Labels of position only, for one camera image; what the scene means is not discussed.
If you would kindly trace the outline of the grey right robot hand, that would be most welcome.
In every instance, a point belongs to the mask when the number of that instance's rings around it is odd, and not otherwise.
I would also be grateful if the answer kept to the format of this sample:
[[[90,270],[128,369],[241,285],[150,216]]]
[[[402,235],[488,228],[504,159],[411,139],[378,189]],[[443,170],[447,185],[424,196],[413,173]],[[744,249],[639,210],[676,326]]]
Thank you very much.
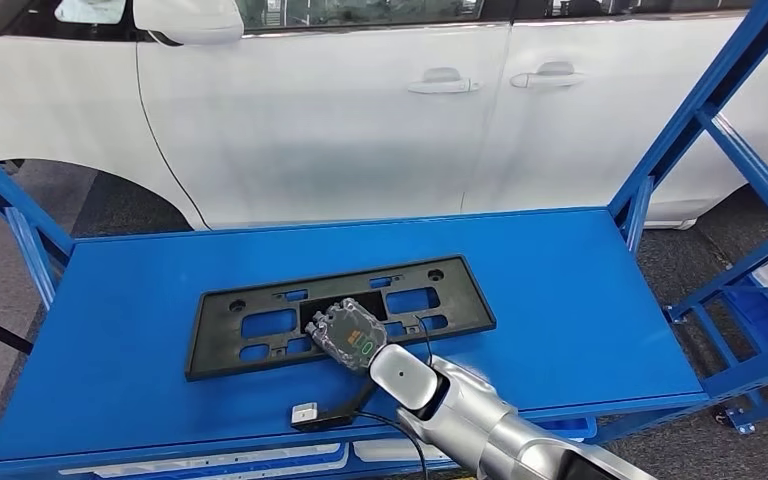
[[[304,331],[331,358],[359,374],[388,344],[384,324],[352,297],[330,305],[324,313],[317,311]]]

